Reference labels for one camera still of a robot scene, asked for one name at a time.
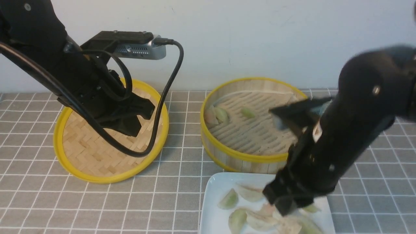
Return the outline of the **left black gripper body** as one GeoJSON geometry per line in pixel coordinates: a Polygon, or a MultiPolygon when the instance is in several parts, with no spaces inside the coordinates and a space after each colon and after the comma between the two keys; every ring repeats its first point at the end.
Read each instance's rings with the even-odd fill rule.
{"type": "Polygon", "coordinates": [[[134,113],[129,105],[134,95],[123,86],[119,75],[109,71],[107,58],[60,58],[57,79],[100,125],[129,125],[134,113]]]}

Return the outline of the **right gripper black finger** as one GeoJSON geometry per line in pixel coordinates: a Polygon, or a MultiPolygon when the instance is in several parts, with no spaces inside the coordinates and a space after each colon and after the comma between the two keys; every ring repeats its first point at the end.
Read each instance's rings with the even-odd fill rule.
{"type": "Polygon", "coordinates": [[[298,209],[302,208],[303,198],[299,196],[291,197],[285,196],[280,197],[275,202],[275,207],[279,214],[284,217],[287,215],[291,215],[292,213],[296,212],[298,209]]]}

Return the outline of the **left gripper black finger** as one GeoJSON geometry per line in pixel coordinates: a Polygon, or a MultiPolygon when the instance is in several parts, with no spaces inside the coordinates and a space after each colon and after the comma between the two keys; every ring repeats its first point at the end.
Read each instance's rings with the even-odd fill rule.
{"type": "Polygon", "coordinates": [[[103,128],[131,137],[136,137],[141,130],[141,123],[136,115],[110,115],[100,117],[97,121],[103,128]]]}
{"type": "Polygon", "coordinates": [[[131,94],[126,100],[125,114],[127,115],[139,115],[145,120],[150,120],[154,111],[155,105],[152,101],[150,101],[150,99],[140,97],[136,94],[131,94]]]}

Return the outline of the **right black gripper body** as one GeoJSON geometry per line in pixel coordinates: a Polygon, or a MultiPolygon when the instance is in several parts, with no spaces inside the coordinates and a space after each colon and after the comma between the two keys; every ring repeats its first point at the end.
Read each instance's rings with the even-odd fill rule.
{"type": "Polygon", "coordinates": [[[330,164],[313,154],[316,143],[310,136],[302,136],[290,147],[286,165],[278,170],[275,178],[265,185],[262,193],[271,205],[280,197],[303,198],[302,208],[314,202],[314,198],[334,191],[341,174],[330,170],[330,164]]]}

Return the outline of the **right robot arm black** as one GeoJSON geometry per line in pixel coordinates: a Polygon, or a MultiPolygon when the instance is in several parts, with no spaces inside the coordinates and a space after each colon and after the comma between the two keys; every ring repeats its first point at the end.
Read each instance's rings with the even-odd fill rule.
{"type": "Polygon", "coordinates": [[[281,216],[334,191],[340,178],[397,117],[415,121],[415,47],[363,52],[342,68],[334,96],[270,108],[297,142],[263,190],[281,216]]]}

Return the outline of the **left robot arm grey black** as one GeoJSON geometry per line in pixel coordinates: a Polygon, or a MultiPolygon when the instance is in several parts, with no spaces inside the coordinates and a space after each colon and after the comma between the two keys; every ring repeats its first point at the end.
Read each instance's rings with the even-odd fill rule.
{"type": "Polygon", "coordinates": [[[146,59],[126,48],[153,46],[151,32],[101,31],[82,45],[67,33],[50,0],[2,0],[1,44],[7,59],[36,79],[66,107],[83,108],[99,128],[137,136],[138,116],[155,106],[135,95],[121,58],[146,59]]]}

